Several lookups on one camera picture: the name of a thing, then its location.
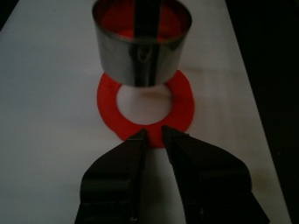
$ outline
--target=red ring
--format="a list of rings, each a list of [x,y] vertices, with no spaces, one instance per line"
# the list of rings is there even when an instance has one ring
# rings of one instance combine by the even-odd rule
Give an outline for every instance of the red ring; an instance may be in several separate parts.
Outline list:
[[[172,110],[168,116],[160,122],[136,124],[127,120],[117,109],[117,90],[121,84],[103,73],[97,86],[97,109],[105,125],[121,140],[127,140],[140,129],[145,129],[151,146],[163,148],[161,127],[168,125],[181,132],[188,129],[193,116],[193,99],[191,84],[181,71],[176,71],[165,86],[172,92]]]

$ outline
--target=white surface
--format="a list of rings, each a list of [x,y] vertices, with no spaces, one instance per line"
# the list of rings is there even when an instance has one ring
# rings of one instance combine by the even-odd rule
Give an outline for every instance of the white surface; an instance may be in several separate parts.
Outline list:
[[[180,69],[196,101],[189,134],[247,164],[273,224],[291,223],[223,0],[184,0],[192,28]],[[91,0],[20,0],[0,34],[2,224],[73,223],[80,179],[120,140],[97,111],[101,68]],[[172,167],[148,152],[143,223],[183,224]]]

